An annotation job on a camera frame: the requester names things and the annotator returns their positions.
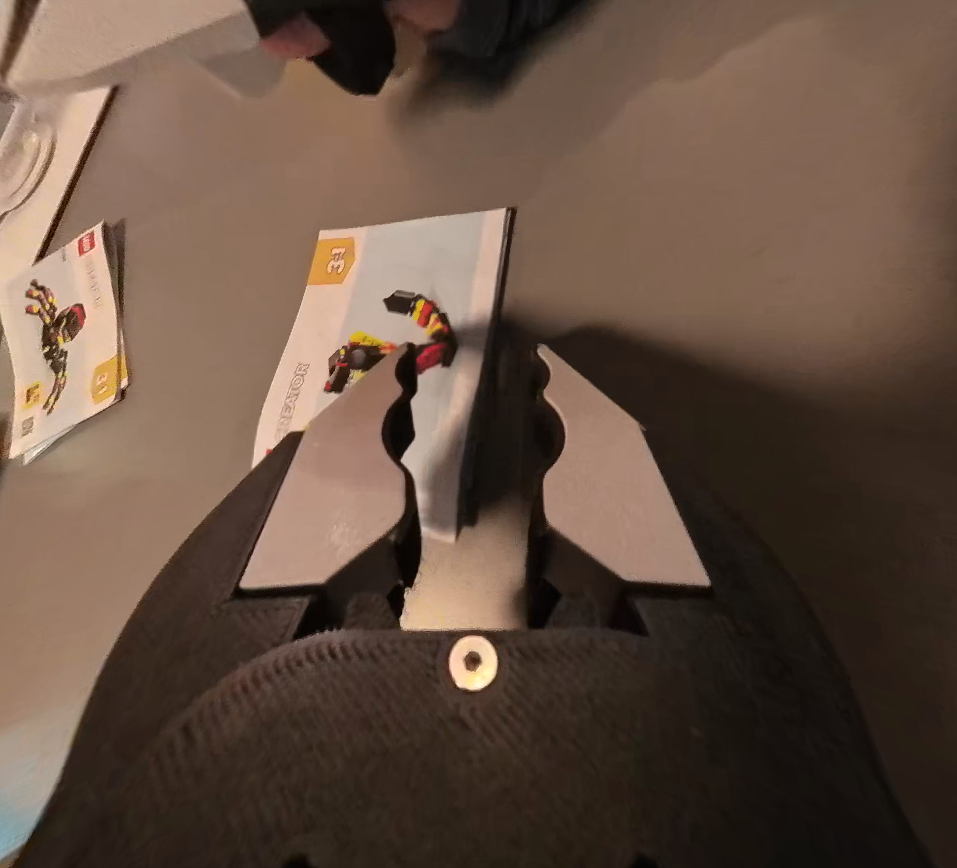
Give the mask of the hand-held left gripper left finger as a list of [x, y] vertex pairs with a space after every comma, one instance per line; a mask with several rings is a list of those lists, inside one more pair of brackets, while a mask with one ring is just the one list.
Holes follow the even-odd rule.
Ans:
[[419, 565], [412, 344], [401, 344], [300, 434], [238, 589], [403, 592]]

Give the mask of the clear stand with white base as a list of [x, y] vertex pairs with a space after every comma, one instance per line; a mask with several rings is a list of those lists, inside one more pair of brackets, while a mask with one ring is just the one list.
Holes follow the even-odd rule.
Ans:
[[44, 252], [111, 98], [110, 88], [34, 101], [2, 89], [2, 281]]

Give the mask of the spider instruction booklet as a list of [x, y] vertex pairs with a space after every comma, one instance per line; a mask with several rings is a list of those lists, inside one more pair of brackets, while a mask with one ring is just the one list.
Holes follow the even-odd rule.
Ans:
[[11, 458], [31, 462], [122, 399], [123, 245], [123, 226], [102, 221], [3, 284]]

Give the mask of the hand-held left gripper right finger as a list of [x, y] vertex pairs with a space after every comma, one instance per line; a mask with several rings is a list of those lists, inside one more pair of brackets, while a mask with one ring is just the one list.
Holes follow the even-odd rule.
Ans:
[[564, 595], [709, 591], [640, 423], [551, 348], [536, 354], [561, 431], [541, 483], [544, 580]]

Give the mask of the snake instruction booklet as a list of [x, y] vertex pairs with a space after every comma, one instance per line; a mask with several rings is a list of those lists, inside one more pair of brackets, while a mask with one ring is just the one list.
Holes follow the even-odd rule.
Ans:
[[414, 439], [403, 462], [424, 534], [454, 542], [468, 524], [473, 426], [514, 216], [497, 209], [321, 231], [260, 412], [253, 462], [413, 344]]

